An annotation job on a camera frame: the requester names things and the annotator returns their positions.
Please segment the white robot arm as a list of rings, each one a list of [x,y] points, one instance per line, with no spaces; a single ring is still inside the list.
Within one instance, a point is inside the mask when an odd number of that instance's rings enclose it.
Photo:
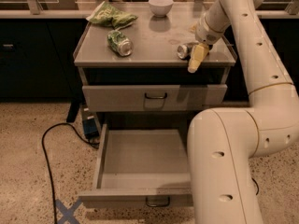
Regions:
[[[187,135],[195,224],[263,224],[249,158],[299,138],[299,97],[255,7],[260,0],[216,0],[195,37],[213,44],[232,28],[249,106],[206,109]]]

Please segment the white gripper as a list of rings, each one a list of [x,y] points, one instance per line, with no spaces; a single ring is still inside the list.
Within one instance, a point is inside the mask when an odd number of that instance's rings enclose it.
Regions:
[[[195,73],[202,61],[209,53],[209,46],[213,46],[223,35],[223,32],[213,30],[206,21],[206,15],[203,15],[195,26],[195,39],[200,43],[192,47],[188,72]]]

